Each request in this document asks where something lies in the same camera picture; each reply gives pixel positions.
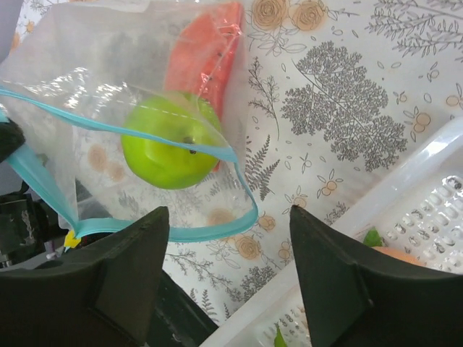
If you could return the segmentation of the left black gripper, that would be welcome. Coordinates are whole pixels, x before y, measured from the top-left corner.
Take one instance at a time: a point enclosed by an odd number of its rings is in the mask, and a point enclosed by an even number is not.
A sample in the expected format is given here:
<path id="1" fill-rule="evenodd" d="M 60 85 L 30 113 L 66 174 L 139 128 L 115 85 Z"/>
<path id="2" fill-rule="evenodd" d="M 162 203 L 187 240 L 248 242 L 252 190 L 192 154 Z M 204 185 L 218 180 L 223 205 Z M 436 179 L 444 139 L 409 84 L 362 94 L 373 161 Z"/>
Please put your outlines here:
<path id="1" fill-rule="evenodd" d="M 18 124 L 1 122 L 1 163 L 24 144 Z M 35 267 L 107 236 L 96 233 L 76 237 L 74 231 L 62 228 L 57 213 L 41 198 L 33 198 L 25 182 L 17 191 L 1 196 L 1 269 Z"/>

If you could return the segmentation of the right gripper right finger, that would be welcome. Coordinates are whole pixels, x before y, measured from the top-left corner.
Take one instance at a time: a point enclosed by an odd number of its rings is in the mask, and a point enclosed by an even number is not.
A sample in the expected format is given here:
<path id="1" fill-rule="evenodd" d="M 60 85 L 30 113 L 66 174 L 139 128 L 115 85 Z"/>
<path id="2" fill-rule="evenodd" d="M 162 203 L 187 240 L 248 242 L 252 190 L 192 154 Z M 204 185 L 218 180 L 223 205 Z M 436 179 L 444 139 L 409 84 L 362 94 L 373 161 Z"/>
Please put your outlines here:
<path id="1" fill-rule="evenodd" d="M 290 234 L 313 346 L 461 346 L 462 276 L 412 265 L 299 206 Z"/>

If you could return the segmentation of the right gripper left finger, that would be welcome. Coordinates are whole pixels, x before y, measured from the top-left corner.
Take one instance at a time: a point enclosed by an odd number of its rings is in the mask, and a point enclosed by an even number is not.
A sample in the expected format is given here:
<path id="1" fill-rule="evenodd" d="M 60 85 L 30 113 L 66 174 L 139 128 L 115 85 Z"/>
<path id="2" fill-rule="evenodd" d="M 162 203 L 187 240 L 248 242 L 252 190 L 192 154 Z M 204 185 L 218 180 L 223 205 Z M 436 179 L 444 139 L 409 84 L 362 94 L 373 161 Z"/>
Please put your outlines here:
<path id="1" fill-rule="evenodd" d="M 2 346 L 143 346 L 169 237 L 157 207 L 32 270 L 1 273 Z"/>

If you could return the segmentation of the clear zip top bag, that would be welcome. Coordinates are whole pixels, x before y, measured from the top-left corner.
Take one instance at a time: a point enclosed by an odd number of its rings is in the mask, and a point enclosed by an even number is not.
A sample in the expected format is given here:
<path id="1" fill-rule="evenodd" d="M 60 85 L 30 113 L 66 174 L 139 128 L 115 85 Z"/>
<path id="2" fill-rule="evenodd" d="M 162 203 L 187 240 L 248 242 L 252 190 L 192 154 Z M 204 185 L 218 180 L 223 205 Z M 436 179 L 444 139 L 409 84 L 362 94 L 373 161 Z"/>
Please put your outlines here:
<path id="1" fill-rule="evenodd" d="M 1 120 L 25 136 L 9 162 L 61 227 L 115 233 L 166 207 L 174 242 L 252 228 L 245 26 L 241 1 L 49 9 L 1 63 Z"/>

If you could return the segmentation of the green apple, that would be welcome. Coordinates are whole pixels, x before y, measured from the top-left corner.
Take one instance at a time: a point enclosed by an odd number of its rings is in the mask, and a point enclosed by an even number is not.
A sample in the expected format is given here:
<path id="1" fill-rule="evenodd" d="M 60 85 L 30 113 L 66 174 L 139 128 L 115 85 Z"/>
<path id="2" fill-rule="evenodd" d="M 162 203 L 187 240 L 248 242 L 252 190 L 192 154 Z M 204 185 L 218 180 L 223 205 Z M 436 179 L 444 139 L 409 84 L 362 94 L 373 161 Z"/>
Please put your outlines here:
<path id="1" fill-rule="evenodd" d="M 126 129 L 155 135 L 169 143 L 121 136 L 122 150 L 133 174 L 160 189 L 185 189 L 200 183 L 219 159 L 176 144 L 219 147 L 221 122 L 208 101 L 191 93 L 155 95 L 127 116 Z"/>

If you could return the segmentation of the watermelon slice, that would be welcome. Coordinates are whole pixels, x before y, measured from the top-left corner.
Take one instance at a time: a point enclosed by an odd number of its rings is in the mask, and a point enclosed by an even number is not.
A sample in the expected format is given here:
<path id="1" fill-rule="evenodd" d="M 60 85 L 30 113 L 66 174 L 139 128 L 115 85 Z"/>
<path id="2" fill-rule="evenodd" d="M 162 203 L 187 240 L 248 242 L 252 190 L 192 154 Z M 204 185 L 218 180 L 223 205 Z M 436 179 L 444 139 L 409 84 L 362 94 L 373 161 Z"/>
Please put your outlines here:
<path id="1" fill-rule="evenodd" d="M 171 50 L 164 90 L 181 95 L 188 111 L 209 122 L 220 145 L 238 142 L 238 127 L 247 113 L 244 90 L 244 8 L 226 1 L 204 9 L 180 33 Z"/>

